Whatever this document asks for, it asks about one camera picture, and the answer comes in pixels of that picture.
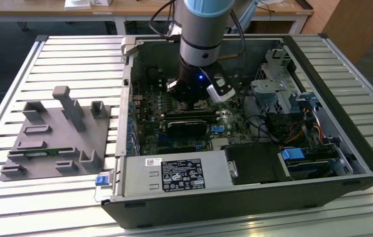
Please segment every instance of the slotted metal surface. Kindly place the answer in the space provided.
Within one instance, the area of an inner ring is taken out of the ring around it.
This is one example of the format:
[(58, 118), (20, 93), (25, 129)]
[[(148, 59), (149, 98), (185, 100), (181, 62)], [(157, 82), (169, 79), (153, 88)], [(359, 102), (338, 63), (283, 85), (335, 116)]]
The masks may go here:
[[(0, 119), (0, 167), (24, 120), (20, 113), (24, 101), (40, 99), (45, 107), (58, 106), (50, 99), (50, 90), (53, 85), (64, 84), (72, 88), (70, 96), (81, 106), (92, 100), (102, 100), (112, 106), (104, 169), (113, 167), (123, 70), (120, 39), (119, 36), (49, 37), (33, 50), (33, 59), (26, 62)], [(318, 36), (293, 39), (373, 146), (371, 86), (327, 40)], [(297, 76), (311, 90), (304, 77)], [(123, 230), (93, 199), (93, 178), (85, 175), (0, 182), (0, 236), (373, 236), (373, 187), (320, 208)]]

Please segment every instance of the circuit board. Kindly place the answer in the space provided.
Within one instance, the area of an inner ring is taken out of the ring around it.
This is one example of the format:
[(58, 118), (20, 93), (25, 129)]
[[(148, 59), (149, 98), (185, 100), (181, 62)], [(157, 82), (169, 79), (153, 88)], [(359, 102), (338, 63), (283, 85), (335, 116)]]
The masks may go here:
[[(224, 145), (256, 140), (244, 121), (237, 98), (232, 97), (221, 104), (213, 104), (209, 99), (199, 101), (193, 110), (187, 111), (185, 104), (160, 88), (149, 85), (141, 94), (133, 96), (141, 155), (212, 151)], [(188, 116), (195, 112), (203, 115)], [(185, 121), (203, 123), (204, 133), (200, 136), (171, 137), (167, 134), (171, 123)]]

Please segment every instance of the wooden cabinet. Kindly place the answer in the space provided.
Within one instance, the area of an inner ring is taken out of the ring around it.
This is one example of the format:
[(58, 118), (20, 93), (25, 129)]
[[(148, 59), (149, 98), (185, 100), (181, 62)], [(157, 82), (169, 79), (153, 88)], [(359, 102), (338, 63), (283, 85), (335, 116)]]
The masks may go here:
[(307, 0), (314, 15), (301, 33), (324, 33), (355, 63), (373, 44), (373, 0)]

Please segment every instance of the blue latch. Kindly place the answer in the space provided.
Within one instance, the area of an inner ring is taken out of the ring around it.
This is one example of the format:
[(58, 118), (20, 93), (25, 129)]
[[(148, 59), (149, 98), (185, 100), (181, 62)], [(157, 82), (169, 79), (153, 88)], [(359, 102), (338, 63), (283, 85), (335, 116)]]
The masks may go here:
[(280, 156), (283, 157), (283, 160), (287, 160), (287, 159), (303, 159), (304, 158), (301, 150), (299, 148), (285, 148), (280, 152)]
[(105, 186), (108, 185), (108, 175), (100, 175), (94, 178), (94, 185), (96, 186)]

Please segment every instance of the yellow wire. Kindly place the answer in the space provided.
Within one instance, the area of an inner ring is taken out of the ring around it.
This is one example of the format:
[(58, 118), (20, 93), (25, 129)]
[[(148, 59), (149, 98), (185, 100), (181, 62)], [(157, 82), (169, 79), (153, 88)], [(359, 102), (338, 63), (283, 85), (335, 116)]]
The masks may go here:
[(284, 143), (288, 143), (288, 142), (291, 142), (292, 140), (295, 140), (300, 135), (301, 135), (301, 131), (300, 132), (297, 132), (297, 134), (296, 135), (293, 135), (293, 137), (292, 138), (289, 138)]
[(323, 141), (322, 141), (322, 133), (320, 133), (320, 128), (319, 128), (318, 126), (315, 126), (315, 125), (312, 125), (312, 127), (314, 127), (314, 128), (316, 128), (316, 130), (318, 130), (318, 139), (319, 139), (319, 143), (322, 144), (322, 143), (323, 143)]

